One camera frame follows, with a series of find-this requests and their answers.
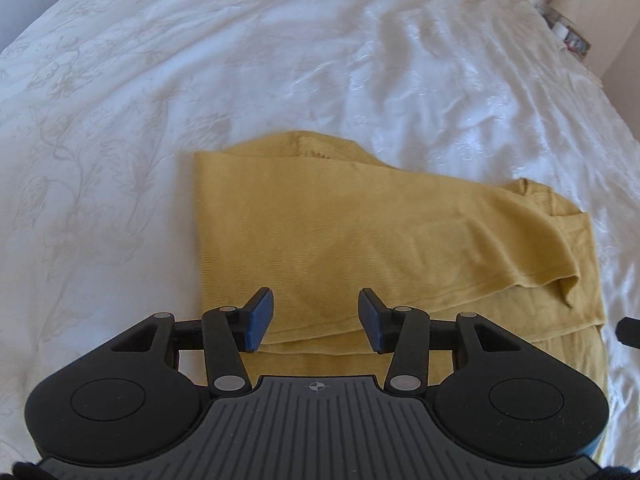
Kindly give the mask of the mustard yellow knit garment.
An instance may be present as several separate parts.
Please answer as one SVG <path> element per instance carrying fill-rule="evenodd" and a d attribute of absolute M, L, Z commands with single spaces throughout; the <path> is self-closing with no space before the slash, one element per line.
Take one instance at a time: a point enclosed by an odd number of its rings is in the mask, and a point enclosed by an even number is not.
<path fill-rule="evenodd" d="M 193 179 L 204 308 L 273 293 L 252 379 L 383 378 L 358 320 L 368 288 L 449 321 L 477 312 L 606 384 L 591 218 L 547 185 L 401 170 L 306 131 L 198 151 Z"/>

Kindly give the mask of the white embroidered bedspread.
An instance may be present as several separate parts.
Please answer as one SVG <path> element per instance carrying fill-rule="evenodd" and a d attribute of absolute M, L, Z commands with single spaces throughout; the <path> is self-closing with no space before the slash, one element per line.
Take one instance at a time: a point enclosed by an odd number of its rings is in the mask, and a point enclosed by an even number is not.
<path fill-rule="evenodd" d="M 1 55 L 1 465 L 29 391 L 198 307 L 190 155 L 286 130 L 550 185 L 590 213 L 608 322 L 639 312 L 639 145 L 522 0 L 61 0 Z"/>

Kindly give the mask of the bedside clutter right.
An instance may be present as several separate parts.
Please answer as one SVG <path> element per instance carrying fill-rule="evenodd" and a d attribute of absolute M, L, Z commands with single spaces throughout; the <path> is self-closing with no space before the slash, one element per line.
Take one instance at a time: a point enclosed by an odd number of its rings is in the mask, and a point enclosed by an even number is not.
<path fill-rule="evenodd" d="M 547 3 L 537 3 L 536 9 L 568 52 L 578 61 L 584 62 L 591 44 L 578 32 L 577 20 L 581 6 L 582 0 L 550 0 Z"/>

